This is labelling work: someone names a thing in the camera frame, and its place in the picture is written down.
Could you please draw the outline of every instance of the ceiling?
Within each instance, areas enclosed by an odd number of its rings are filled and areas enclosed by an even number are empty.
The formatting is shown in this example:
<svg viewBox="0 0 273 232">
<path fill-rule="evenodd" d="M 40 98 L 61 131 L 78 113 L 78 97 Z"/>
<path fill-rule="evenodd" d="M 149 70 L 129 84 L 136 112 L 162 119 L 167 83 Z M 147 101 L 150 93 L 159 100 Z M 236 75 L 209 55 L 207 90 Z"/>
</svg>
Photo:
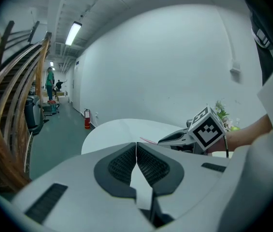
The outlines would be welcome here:
<svg viewBox="0 0 273 232">
<path fill-rule="evenodd" d="M 136 4 L 148 0 L 14 0 L 28 3 L 40 11 L 40 17 L 47 15 L 47 28 L 52 32 L 48 60 L 63 72 L 84 51 L 88 40 L 115 16 Z M 74 21 L 83 24 L 72 46 L 65 45 Z"/>
</svg>

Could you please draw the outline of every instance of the human hand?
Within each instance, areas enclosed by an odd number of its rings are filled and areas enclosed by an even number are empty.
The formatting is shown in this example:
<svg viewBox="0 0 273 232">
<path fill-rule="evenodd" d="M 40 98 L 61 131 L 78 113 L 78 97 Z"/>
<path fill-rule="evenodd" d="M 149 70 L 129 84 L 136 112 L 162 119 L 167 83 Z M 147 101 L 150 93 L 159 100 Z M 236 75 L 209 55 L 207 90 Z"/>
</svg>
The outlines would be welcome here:
<svg viewBox="0 0 273 232">
<path fill-rule="evenodd" d="M 239 135 L 238 132 L 239 131 L 228 131 L 226 134 L 229 151 L 234 151 L 237 147 L 236 144 L 237 144 L 237 138 Z M 217 151 L 225 151 L 225 144 L 224 144 L 223 138 L 220 138 L 218 142 L 216 142 L 213 146 L 207 149 L 208 154 L 211 154 Z"/>
</svg>

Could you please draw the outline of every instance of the red fire extinguisher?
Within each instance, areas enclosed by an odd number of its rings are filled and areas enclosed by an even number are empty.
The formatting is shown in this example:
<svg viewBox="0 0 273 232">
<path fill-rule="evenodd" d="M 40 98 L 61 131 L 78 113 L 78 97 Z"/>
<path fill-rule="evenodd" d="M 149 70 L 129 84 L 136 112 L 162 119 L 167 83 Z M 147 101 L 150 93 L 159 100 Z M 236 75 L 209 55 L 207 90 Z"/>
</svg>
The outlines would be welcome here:
<svg viewBox="0 0 273 232">
<path fill-rule="evenodd" d="M 90 129 L 90 110 L 85 109 L 85 129 Z"/>
</svg>

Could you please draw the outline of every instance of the human arm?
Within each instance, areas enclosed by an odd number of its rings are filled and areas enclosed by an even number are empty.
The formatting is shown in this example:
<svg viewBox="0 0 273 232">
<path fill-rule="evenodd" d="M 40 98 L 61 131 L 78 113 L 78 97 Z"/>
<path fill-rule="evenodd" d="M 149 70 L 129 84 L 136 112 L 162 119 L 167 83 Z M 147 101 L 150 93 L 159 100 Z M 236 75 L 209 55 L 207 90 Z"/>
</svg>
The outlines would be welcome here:
<svg viewBox="0 0 273 232">
<path fill-rule="evenodd" d="M 227 132 L 227 142 L 229 151 L 244 145 L 250 145 L 261 135 L 269 133 L 273 129 L 268 115 L 264 115 L 252 125 L 237 131 Z M 207 150 L 207 153 L 225 151 L 224 140 L 220 139 L 216 144 Z"/>
<path fill-rule="evenodd" d="M 51 72 L 50 84 L 51 84 L 52 89 L 55 88 L 55 86 L 54 86 L 54 85 L 55 85 L 54 80 L 55 80 L 55 76 L 54 76 L 54 74 Z"/>
</svg>

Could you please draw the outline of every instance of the fluorescent light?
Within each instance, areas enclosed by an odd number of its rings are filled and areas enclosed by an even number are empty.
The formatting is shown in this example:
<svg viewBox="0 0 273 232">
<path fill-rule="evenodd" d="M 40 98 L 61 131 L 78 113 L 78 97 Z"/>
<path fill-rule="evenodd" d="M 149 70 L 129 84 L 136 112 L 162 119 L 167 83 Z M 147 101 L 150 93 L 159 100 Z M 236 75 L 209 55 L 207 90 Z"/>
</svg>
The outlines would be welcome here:
<svg viewBox="0 0 273 232">
<path fill-rule="evenodd" d="M 70 32 L 69 32 L 69 35 L 68 35 L 68 38 L 67 38 L 65 44 L 72 45 L 73 40 L 74 40 L 75 36 L 77 35 L 77 33 L 78 33 L 79 29 L 81 28 L 81 26 L 82 26 L 81 23 L 76 22 L 76 21 L 73 22 L 73 25 L 72 25 L 72 27 L 70 29 Z"/>
</svg>

